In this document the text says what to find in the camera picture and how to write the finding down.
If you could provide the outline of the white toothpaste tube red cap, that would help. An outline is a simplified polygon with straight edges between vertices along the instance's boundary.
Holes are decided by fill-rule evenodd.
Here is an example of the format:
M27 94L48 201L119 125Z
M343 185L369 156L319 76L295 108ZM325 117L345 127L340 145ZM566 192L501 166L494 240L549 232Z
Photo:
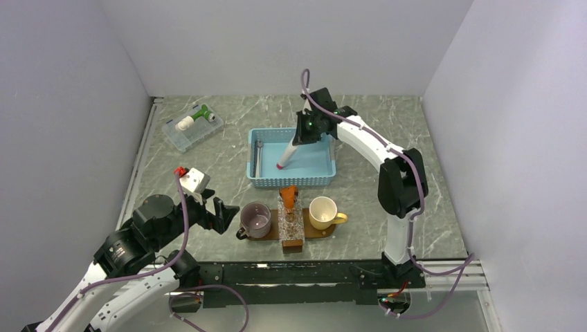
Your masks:
M289 164L291 157L297 151L298 147L294 144L294 138L295 138L295 136L293 136L291 138L291 140L288 142L284 152L282 153L281 157L279 158L278 162L276 163L276 167L278 169L284 169Z

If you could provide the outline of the light blue plastic basket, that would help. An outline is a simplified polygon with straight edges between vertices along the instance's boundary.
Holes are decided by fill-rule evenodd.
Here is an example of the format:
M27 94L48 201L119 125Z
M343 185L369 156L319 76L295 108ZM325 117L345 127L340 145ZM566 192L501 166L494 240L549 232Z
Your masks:
M284 169L276 163L288 142L295 134L294 128L257 128L249 131L249 159L246 175L256 188L328 186L336 175L334 139L324 135L321 141L301 145ZM263 142L262 175L255 177L256 141Z

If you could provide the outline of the purple grey mug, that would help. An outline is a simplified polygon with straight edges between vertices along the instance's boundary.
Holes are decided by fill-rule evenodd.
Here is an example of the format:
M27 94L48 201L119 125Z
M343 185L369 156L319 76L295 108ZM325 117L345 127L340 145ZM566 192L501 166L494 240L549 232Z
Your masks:
M236 233L239 240L261 239L271 230L271 211L260 202L252 202L243 207L240 213L240 228Z

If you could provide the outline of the orange toothpaste tube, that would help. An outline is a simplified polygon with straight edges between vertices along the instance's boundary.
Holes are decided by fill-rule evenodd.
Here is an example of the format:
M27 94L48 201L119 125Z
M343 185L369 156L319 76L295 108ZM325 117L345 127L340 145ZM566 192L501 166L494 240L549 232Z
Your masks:
M295 208L296 201L298 198L298 187L295 185L291 185L289 187L280 188L280 197L285 208Z

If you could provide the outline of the clear acrylic holder wooden base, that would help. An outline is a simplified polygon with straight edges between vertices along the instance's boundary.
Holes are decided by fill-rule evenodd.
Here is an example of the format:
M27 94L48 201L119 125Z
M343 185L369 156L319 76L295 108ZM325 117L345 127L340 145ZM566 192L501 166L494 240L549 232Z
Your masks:
M299 189L282 187L278 198L278 239L285 255L302 252L305 231Z

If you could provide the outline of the yellow mug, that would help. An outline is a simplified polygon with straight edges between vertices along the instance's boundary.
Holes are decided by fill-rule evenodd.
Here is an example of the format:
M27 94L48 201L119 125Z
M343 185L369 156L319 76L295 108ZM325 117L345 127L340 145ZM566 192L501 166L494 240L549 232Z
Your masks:
M331 225L346 223L348 216L338 211L336 203L331 198L319 196L309 204L309 220L313 228L325 230Z

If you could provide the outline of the brown oval wooden tray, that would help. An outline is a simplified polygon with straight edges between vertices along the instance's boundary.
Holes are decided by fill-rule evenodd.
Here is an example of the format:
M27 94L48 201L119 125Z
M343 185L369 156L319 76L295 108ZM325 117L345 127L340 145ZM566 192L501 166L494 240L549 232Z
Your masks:
M287 215L287 221L280 222L281 212L276 209L271 210L271 230L261 239L248 239L251 241L294 241L305 239L321 239L329 237L334 232L336 225L331 225L325 230L313 228L309 220L309 209L303 208L301 212L297 211L296 220L293 220L293 214Z

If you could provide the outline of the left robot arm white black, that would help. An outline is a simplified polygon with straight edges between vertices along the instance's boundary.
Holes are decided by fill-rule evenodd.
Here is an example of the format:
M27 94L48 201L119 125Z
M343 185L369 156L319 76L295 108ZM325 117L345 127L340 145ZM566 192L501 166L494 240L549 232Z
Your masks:
M179 204L151 195L97 249L88 270L59 308L24 331L108 331L156 296L201 283L199 264L186 250L189 229L198 225L218 234L239 212L204 190L204 197L181 193ZM213 197L214 212L206 209Z

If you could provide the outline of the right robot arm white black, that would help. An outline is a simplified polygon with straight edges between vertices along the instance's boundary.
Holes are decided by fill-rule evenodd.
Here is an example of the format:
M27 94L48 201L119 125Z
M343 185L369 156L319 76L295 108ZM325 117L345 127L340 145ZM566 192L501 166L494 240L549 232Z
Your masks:
M415 148L403 149L368 126L357 112L338 107L326 88L302 90L305 105L297 112L292 148L313 144L325 136L360 153L378 172L377 198L387 214L387 240L383 257L387 264L381 277L390 287L398 287L414 267L413 223L424 211L428 184L422 154Z

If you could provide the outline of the clear plastic storage box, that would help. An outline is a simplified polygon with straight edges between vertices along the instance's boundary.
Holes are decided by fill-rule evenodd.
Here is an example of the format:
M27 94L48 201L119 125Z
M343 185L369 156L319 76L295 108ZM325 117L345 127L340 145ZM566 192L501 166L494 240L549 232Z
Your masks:
M193 108L182 116L168 120L163 126L162 131L165 134L168 142L179 152L186 153L192 149L196 144L216 133L224 127L224 121L216 114L216 119L213 122L207 122L205 119L198 119L191 127L185 131L177 131L174 126L182 118L191 115L195 112Z

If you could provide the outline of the green white toy bottle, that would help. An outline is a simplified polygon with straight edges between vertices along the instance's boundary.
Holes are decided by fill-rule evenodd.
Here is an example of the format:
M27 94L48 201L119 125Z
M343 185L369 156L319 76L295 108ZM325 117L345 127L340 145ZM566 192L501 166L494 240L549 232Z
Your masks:
M193 109L195 110L193 114L182 118L175 124L174 128L177 131L185 131L200 118L205 119L207 122L213 122L216 119L216 114L206 104L198 104Z

